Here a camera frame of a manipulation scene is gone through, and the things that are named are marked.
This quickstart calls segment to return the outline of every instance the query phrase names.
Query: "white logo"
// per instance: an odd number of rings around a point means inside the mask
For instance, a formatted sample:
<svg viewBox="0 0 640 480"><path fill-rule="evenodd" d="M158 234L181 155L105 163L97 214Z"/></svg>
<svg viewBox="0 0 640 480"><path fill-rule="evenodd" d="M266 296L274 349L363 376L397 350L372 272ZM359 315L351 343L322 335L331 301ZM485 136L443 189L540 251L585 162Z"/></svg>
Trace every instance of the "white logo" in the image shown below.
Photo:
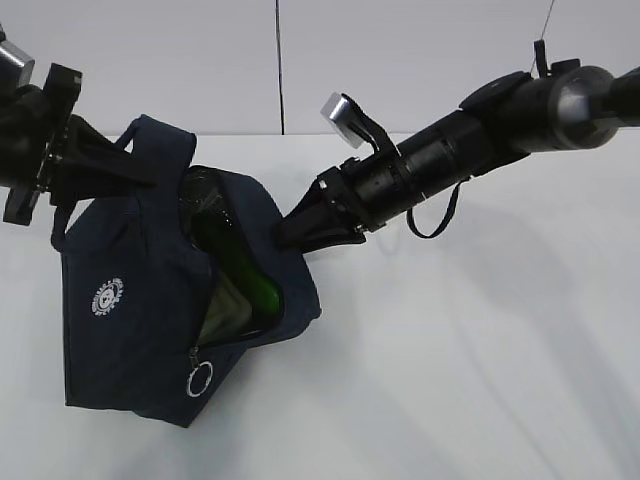
<svg viewBox="0 0 640 480"><path fill-rule="evenodd" d="M91 303L91 310L96 316L106 315L111 310L116 308L117 303L122 298L124 292L124 283L119 278L103 283L98 289L93 302Z"/></svg>

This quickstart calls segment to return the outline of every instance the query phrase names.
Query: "navy blue bag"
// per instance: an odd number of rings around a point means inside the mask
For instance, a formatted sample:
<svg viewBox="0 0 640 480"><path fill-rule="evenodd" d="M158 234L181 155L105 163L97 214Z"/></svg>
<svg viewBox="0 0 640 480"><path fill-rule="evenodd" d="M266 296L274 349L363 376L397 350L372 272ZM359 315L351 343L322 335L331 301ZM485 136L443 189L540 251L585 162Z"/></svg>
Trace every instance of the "navy blue bag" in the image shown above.
<svg viewBox="0 0 640 480"><path fill-rule="evenodd" d="M153 161L154 187L94 200L68 231L75 204L56 210L66 402L187 427L248 348L299 335L320 305L302 254L272 245L282 216L267 191L250 177L217 171L253 258L281 289L283 308L277 324L257 336L195 348L219 278L216 259L185 236L178 210L196 137L142 116L116 145L130 141L134 160Z"/></svg>

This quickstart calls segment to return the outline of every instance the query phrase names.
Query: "metal ring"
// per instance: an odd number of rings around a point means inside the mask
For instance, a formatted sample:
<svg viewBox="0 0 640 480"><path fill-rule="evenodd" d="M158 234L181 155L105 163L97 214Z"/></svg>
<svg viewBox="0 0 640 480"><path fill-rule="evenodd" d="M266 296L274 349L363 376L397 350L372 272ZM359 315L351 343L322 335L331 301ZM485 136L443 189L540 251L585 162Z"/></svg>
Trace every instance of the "metal ring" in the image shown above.
<svg viewBox="0 0 640 480"><path fill-rule="evenodd" d="M195 377L196 373L198 373L198 370L200 370L202 367L209 368L209 375L207 376L207 381L204 382L203 389L197 393L194 393L193 390L191 390L191 382L193 382L193 377ZM198 368L194 368L189 374L189 379L187 380L187 395L189 395L191 398L198 398L200 395L206 392L207 388L209 388L212 378L213 378L213 365L211 364L211 362L202 362L200 365L198 365Z"/></svg>

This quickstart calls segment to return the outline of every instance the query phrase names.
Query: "bottle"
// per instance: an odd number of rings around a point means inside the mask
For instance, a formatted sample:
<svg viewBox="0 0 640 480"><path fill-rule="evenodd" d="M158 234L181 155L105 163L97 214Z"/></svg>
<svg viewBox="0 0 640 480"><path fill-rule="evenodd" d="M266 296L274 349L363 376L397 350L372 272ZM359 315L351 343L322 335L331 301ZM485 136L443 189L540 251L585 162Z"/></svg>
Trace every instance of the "bottle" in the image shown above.
<svg viewBox="0 0 640 480"><path fill-rule="evenodd" d="M211 317L208 314L203 331L216 330L212 324L217 322L217 331L225 332L229 338L273 326L280 314L281 299L277 285L260 271L247 251L246 242L230 215L218 178L213 169L190 169L181 186L180 207L185 232L196 247L216 258L223 274L209 308L209 312L218 312L219 315ZM238 294L251 307L248 322L244 318L247 309L239 301ZM236 310L222 305L230 298L235 299ZM233 311L235 320L231 321L229 314Z"/></svg>

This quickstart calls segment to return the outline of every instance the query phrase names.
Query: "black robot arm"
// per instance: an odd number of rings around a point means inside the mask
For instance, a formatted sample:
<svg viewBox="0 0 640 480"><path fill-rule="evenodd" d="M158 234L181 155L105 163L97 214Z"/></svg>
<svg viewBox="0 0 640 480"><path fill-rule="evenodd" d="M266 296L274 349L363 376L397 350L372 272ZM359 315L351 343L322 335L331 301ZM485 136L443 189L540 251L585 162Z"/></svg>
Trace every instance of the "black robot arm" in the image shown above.
<svg viewBox="0 0 640 480"><path fill-rule="evenodd" d="M548 67L543 41L535 52L539 78L515 72L490 82L397 146L351 98L334 94L323 115L374 154L320 174L275 229L277 244L311 252L363 243L364 232L454 184L531 153L597 148L618 128L640 126L640 68L615 79L577 59Z"/></svg>
<svg viewBox="0 0 640 480"><path fill-rule="evenodd" d="M151 166L72 115L82 74L53 64L40 89L29 84L34 63L0 26L0 186L11 189L3 220L29 225L44 192L61 206L152 185Z"/></svg>

